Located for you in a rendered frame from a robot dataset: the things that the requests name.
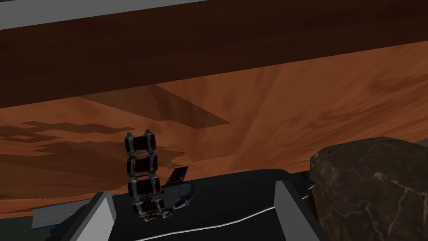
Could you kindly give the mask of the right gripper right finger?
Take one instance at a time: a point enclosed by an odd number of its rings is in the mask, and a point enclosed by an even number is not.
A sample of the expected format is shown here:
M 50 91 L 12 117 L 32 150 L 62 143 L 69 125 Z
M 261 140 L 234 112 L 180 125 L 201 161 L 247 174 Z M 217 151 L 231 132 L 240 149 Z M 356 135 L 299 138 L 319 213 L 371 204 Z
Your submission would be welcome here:
M 286 241 L 331 241 L 289 181 L 276 181 L 274 207 Z

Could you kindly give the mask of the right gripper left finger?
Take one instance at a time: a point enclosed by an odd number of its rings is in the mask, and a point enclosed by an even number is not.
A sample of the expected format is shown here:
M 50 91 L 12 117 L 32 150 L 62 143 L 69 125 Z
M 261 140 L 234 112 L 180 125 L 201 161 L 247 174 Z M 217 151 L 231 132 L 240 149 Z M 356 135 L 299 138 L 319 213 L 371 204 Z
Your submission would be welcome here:
M 97 192 L 50 231 L 45 241 L 108 241 L 117 213 L 110 192 Z

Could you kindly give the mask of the book with blue cover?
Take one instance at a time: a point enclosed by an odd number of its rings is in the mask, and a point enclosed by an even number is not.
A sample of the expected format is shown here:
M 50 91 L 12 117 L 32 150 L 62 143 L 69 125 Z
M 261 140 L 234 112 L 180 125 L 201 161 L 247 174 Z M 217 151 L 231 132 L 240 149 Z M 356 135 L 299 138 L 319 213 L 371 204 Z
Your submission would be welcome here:
M 52 206 L 35 208 L 32 210 L 31 230 L 54 227 L 66 219 L 71 217 L 76 212 L 80 212 L 88 204 L 99 203 L 102 198 L 94 201 L 92 199 L 78 200 L 68 203 L 62 203 Z

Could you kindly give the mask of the black wristwatch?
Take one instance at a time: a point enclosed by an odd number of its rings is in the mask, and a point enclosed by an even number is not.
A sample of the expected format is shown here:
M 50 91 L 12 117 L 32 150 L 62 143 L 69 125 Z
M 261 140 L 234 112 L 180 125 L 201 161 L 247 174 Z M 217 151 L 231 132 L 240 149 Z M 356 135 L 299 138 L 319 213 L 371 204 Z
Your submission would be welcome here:
M 125 137 L 128 154 L 128 194 L 133 198 L 132 209 L 145 222 L 171 217 L 174 210 L 190 204 L 194 184 L 184 180 L 188 167 L 175 168 L 164 185 L 156 174 L 158 156 L 155 134 L 147 129 L 143 136 Z

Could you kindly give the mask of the brown marbled rock-shaped block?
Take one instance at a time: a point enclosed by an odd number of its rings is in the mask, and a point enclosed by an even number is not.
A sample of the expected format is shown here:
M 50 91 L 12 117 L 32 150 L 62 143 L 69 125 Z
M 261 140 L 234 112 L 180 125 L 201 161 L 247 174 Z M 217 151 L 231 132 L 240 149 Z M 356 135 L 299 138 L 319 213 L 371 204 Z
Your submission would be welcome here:
M 318 220 L 331 241 L 428 241 L 428 147 L 376 137 L 310 157 Z

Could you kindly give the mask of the brown wooden table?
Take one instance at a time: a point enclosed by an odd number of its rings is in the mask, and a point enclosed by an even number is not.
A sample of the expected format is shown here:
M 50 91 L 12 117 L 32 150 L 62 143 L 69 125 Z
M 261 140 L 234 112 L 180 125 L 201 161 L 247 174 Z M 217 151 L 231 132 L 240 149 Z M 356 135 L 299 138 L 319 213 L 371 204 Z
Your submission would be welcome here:
M 428 41 L 0 109 L 0 219 L 127 191 L 124 137 L 158 175 L 299 172 L 341 142 L 428 138 Z

